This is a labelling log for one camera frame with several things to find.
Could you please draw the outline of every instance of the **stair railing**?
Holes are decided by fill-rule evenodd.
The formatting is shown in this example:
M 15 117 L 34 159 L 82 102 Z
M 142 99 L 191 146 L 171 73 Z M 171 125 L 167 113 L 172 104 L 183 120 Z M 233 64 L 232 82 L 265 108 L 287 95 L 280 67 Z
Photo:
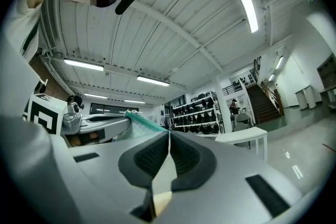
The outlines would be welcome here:
M 285 116 L 285 112 L 283 111 L 283 105 L 278 90 L 272 91 L 266 84 L 264 84 L 264 82 L 261 82 L 260 86 L 263 92 L 266 94 L 266 96 L 271 101 L 274 100 L 275 106 L 279 109 L 280 115 Z

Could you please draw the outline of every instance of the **box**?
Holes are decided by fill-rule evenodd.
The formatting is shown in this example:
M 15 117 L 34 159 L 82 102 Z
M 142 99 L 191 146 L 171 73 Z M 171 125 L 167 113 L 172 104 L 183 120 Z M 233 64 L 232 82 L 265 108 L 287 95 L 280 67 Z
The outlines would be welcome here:
M 49 134 L 61 135 L 67 102 L 54 97 L 32 94 L 29 99 L 27 121 L 42 125 Z

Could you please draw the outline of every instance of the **black slot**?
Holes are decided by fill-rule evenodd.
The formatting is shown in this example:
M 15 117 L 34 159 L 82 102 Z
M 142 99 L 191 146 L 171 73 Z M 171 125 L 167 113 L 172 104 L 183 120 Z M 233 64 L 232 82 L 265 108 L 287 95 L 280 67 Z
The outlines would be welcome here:
M 273 217 L 289 209 L 288 203 L 260 175 L 245 180 Z
M 80 163 L 83 161 L 87 161 L 88 159 L 93 159 L 93 158 L 97 158 L 99 157 L 99 155 L 97 153 L 89 153 L 89 154 L 85 154 L 85 155 L 80 155 L 80 156 L 76 156 L 73 157 L 76 163 Z
M 99 121 L 108 121 L 108 120 L 117 119 L 117 118 L 118 117 L 101 117 L 101 116 L 98 116 L 98 117 L 93 117 L 93 118 L 87 119 L 87 121 L 99 122 Z

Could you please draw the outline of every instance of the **black rubber pad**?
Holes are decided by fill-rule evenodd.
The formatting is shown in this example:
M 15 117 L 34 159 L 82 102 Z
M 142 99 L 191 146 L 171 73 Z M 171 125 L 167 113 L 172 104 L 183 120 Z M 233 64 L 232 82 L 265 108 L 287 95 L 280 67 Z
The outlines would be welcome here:
M 97 153 L 89 153 L 89 154 L 85 154 L 85 155 L 80 155 L 80 156 L 76 156 L 73 157 L 76 163 L 80 163 L 83 161 L 87 161 L 88 159 L 93 159 L 93 158 L 97 158 L 99 157 L 99 155 Z
M 213 152 L 177 132 L 171 133 L 171 149 L 177 179 L 172 181 L 172 191 L 201 187 L 212 176 L 217 167 Z
M 118 161 L 120 172 L 130 184 L 150 189 L 168 155 L 168 145 L 169 133 L 162 132 L 125 151 Z
M 273 217 L 289 209 L 288 203 L 260 175 L 245 180 Z

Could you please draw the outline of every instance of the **ceiling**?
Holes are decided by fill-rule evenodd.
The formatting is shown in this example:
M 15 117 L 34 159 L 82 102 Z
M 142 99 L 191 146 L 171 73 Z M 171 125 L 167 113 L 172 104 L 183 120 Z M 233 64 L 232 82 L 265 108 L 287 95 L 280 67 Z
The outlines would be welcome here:
M 240 0 L 137 0 L 122 16 L 114 5 L 53 0 L 49 21 L 56 30 L 46 34 L 55 40 L 51 63 L 75 93 L 162 104 L 279 44 L 291 34 L 291 8 L 304 2 L 253 0 L 259 30 L 252 34 Z M 103 63 L 118 72 L 68 66 L 59 60 L 64 57 Z M 136 74 L 171 86 L 137 81 Z

